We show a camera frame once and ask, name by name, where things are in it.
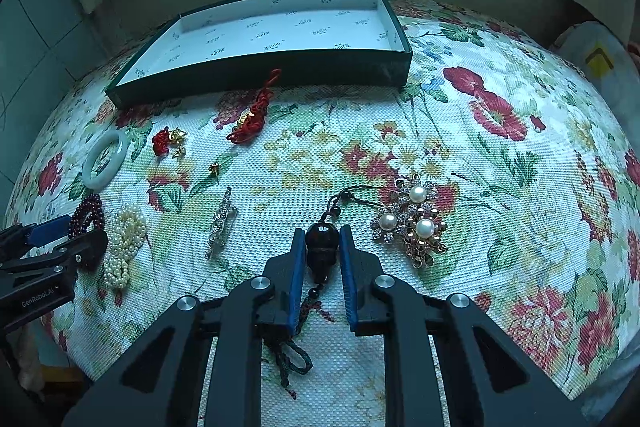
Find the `silver rhinestone brooch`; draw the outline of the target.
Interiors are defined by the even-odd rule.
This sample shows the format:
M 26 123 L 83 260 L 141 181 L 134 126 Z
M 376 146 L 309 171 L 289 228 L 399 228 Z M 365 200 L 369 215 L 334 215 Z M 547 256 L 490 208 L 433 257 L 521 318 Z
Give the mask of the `silver rhinestone brooch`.
M 207 239 L 207 260 L 212 259 L 226 248 L 232 225 L 238 217 L 239 210 L 233 204 L 231 195 L 232 188 L 228 186 L 214 212 Z

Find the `floral bed cover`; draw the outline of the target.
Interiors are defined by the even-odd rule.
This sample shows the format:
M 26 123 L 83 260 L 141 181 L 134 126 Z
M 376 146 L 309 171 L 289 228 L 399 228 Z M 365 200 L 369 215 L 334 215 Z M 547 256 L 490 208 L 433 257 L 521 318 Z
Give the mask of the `floral bed cover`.
M 347 205 L 357 245 L 417 291 L 464 291 L 575 400 L 591 425 L 639 365 L 639 152 L 572 63 L 518 28 L 448 4 L 393 0 L 412 49 L 401 88 L 274 89 L 264 130 L 227 135 L 255 100 L 229 91 L 118 110 L 105 93 L 134 56 L 88 76 L 43 125 L 3 201 L 8 223 L 73 211 L 81 166 L 112 129 L 130 145 L 102 193 L 143 216 L 146 244 L 128 284 L 81 277 L 76 297 L 44 318 L 54 341 L 101 376 L 181 294 L 221 297 L 255 275 L 344 187 L 376 207 Z M 185 131 L 186 155 L 155 156 L 152 136 Z M 213 162 L 220 176 L 209 174 Z M 437 190 L 447 247 L 414 269 L 370 222 L 398 178 Z M 209 227 L 232 188 L 226 248 L 206 259 Z

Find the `white pillow yellow pattern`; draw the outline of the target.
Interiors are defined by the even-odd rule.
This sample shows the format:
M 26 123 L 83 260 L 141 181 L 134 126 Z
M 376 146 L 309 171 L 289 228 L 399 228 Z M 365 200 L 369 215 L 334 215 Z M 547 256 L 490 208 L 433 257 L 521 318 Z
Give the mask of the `white pillow yellow pattern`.
M 552 50 L 578 67 L 612 109 L 639 108 L 639 72 L 623 43 L 597 22 L 574 25 L 552 44 Z

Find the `pearl flower brooch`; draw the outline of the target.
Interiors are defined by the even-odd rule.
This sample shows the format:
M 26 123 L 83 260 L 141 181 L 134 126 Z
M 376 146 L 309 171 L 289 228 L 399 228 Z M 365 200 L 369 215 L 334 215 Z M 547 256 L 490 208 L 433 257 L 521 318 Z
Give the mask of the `pearl flower brooch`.
M 447 225 L 439 217 L 436 197 L 431 181 L 418 176 L 396 179 L 387 204 L 370 222 L 372 239 L 399 247 L 414 269 L 431 268 L 435 257 L 447 250 L 442 243 Z

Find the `red knotted cord charm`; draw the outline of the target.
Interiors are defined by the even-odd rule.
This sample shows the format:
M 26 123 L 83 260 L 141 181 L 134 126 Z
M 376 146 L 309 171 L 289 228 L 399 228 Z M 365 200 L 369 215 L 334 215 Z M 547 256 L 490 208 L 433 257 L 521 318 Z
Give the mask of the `red knotted cord charm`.
M 270 72 L 268 80 L 258 90 L 252 105 L 241 115 L 232 131 L 227 135 L 227 140 L 232 144 L 248 144 L 262 132 L 273 96 L 272 87 L 280 78 L 281 72 L 280 68 L 275 68 Z

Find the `red rose gold brooch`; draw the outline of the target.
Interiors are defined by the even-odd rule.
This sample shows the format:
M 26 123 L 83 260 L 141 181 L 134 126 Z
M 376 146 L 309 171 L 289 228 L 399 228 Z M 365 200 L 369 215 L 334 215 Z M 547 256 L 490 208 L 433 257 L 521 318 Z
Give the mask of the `red rose gold brooch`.
M 188 134 L 179 129 L 170 130 L 168 127 L 152 136 L 152 149 L 156 157 L 164 158 L 171 155 L 181 158 L 186 155 L 186 137 Z

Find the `dark green jewelry tray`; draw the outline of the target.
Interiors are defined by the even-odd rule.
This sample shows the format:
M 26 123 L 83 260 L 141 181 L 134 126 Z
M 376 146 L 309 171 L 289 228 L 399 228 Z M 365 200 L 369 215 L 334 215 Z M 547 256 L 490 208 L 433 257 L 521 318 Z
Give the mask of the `dark green jewelry tray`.
M 412 60 L 387 0 L 227 0 L 177 15 L 106 87 L 119 109 L 215 92 L 404 87 Z

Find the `small gold star earring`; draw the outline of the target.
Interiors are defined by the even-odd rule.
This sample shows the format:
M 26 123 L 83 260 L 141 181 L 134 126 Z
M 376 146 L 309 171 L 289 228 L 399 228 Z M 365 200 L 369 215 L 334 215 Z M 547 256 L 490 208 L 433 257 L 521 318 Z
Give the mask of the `small gold star earring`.
M 213 162 L 213 164 L 209 166 L 208 170 L 209 174 L 214 178 L 218 178 L 218 176 L 220 176 L 220 165 L 218 162 Z

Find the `black bead tassel pendant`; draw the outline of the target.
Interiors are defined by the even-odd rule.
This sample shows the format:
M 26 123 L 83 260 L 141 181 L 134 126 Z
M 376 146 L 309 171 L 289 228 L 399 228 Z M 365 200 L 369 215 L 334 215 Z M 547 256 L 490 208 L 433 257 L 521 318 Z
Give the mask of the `black bead tassel pendant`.
M 352 185 L 344 187 L 332 195 L 326 203 L 326 210 L 320 219 L 314 222 L 305 233 L 306 265 L 312 278 L 312 286 L 307 296 L 297 308 L 294 322 L 294 332 L 288 338 L 274 338 L 264 341 L 265 346 L 273 357 L 280 375 L 280 385 L 288 390 L 290 375 L 306 375 L 312 369 L 311 357 L 308 352 L 295 342 L 307 321 L 311 309 L 320 303 L 320 296 L 328 283 L 329 276 L 337 260 L 338 231 L 334 222 L 341 216 L 342 204 L 356 202 L 356 204 L 376 207 L 376 202 L 363 199 L 356 195 L 357 191 L 372 190 L 372 185 Z

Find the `white jade bangle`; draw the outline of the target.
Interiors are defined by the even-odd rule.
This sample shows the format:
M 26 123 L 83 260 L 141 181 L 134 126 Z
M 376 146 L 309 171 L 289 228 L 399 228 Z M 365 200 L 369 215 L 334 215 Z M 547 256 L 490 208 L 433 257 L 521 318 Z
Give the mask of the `white jade bangle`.
M 129 139 L 122 130 L 110 130 L 90 148 L 85 164 L 82 166 L 82 183 L 90 191 L 101 192 L 112 182 L 120 167 L 124 163 L 129 146 Z M 96 165 L 103 152 L 109 149 L 111 154 L 107 156 L 104 167 L 96 172 Z

